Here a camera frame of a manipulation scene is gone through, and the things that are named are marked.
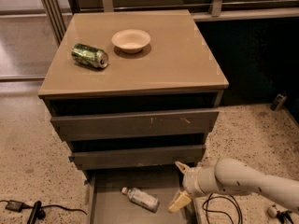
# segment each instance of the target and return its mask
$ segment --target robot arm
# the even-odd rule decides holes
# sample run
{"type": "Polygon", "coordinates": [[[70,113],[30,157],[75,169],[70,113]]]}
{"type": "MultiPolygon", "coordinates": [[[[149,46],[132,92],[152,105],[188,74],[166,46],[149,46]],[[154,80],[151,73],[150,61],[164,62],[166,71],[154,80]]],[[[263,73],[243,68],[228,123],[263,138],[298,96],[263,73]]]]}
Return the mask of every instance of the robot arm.
{"type": "Polygon", "coordinates": [[[192,198],[209,193],[247,195],[255,192],[299,214],[298,181],[265,175],[234,159],[221,159],[215,166],[207,168],[190,168],[178,161],[176,166],[184,174],[185,190],[177,194],[170,203],[170,212],[176,212],[192,198]]]}

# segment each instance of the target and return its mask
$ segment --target white bowl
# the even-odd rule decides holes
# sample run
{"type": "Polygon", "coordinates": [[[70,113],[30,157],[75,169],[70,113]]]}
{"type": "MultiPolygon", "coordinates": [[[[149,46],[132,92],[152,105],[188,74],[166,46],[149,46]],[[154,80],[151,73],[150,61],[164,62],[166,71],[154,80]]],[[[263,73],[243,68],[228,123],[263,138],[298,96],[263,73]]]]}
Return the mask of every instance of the white bowl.
{"type": "Polygon", "coordinates": [[[150,42],[150,35],[136,29],[123,30],[112,37],[114,46],[126,53],[138,53],[150,42]]]}

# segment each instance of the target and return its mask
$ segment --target floor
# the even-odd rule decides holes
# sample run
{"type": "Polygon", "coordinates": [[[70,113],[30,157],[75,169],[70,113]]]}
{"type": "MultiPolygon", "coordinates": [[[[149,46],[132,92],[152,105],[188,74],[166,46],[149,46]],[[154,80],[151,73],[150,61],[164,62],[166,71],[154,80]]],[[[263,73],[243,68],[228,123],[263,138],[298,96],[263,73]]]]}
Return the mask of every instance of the floor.
{"type": "MultiPolygon", "coordinates": [[[[46,74],[57,49],[45,18],[0,19],[0,74],[46,74]]],[[[87,211],[89,187],[84,176],[69,162],[70,150],[50,124],[50,114],[37,97],[40,82],[0,82],[0,200],[43,205],[59,204],[87,211]]],[[[230,157],[270,175],[299,180],[299,129],[286,109],[273,112],[269,104],[221,106],[216,125],[206,142],[199,165],[230,157]]],[[[207,223],[196,199],[202,223],[207,223]]],[[[236,196],[244,223],[279,223],[266,214],[273,202],[251,194],[236,196]]],[[[21,213],[0,203],[0,223],[27,223],[30,210],[21,213]]],[[[225,201],[212,202],[211,209],[230,213],[225,201]]],[[[40,223],[86,223],[80,212],[48,208],[40,223]]],[[[225,215],[209,214],[211,223],[231,223],[225,215]]],[[[297,215],[292,214],[296,223],[297,215]]]]}

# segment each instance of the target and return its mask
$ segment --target green can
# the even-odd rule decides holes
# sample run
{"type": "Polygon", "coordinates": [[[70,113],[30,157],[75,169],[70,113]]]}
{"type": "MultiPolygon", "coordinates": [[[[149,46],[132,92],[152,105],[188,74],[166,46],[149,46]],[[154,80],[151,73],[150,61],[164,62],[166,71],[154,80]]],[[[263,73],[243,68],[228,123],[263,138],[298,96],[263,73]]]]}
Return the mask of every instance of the green can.
{"type": "Polygon", "coordinates": [[[104,69],[108,66],[108,55],[98,48],[77,43],[72,49],[73,59],[83,65],[95,69],[104,69]]]}

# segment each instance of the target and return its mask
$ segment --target bottle cap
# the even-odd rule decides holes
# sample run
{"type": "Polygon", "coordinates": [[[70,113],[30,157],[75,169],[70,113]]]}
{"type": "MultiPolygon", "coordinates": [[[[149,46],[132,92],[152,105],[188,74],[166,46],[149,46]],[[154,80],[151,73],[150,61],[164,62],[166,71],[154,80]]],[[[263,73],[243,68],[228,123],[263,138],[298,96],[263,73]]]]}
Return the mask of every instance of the bottle cap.
{"type": "Polygon", "coordinates": [[[128,193],[128,188],[127,187],[123,187],[121,190],[121,193],[126,195],[128,193]]]}

